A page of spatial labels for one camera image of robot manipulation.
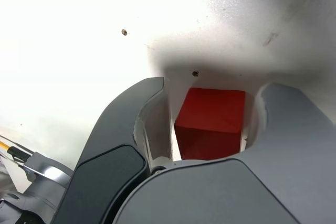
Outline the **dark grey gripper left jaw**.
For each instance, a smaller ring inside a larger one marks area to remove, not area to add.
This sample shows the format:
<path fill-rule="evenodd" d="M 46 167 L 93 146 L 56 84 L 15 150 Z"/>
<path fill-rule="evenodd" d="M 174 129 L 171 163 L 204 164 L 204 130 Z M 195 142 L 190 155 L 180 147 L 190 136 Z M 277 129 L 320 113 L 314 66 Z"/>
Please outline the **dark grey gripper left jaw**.
<path fill-rule="evenodd" d="M 111 223 L 130 192 L 171 159 L 165 80 L 147 78 L 98 118 L 53 223 Z"/>

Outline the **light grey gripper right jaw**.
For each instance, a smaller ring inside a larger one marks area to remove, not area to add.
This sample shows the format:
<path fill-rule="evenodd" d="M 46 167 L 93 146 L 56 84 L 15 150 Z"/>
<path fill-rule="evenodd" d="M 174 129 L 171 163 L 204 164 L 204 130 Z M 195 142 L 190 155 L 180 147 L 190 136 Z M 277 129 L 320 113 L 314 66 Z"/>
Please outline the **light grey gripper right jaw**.
<path fill-rule="evenodd" d="M 335 223 L 335 128 L 300 90 L 264 86 L 257 127 L 229 158 L 166 169 L 115 223 Z"/>

